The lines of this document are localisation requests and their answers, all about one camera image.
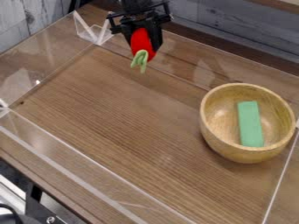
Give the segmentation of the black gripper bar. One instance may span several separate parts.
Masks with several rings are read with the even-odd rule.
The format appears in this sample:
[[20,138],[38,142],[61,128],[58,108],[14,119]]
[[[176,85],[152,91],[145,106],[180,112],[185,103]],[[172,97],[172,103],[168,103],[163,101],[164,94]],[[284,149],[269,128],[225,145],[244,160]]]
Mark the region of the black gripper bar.
[[136,27],[143,27],[148,22],[147,31],[153,51],[163,44],[163,30],[159,26],[171,21],[171,12],[167,2],[121,2],[121,11],[111,12],[107,20],[113,34],[123,33],[125,42],[131,44],[131,38]]

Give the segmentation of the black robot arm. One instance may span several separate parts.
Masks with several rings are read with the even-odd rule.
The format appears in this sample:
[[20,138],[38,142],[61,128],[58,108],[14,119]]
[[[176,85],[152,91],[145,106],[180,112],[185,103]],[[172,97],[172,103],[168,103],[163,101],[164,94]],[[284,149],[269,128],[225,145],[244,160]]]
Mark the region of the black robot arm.
[[172,21],[169,0],[120,0],[121,10],[107,15],[112,34],[121,33],[127,43],[144,28],[155,51],[163,44],[163,24]]

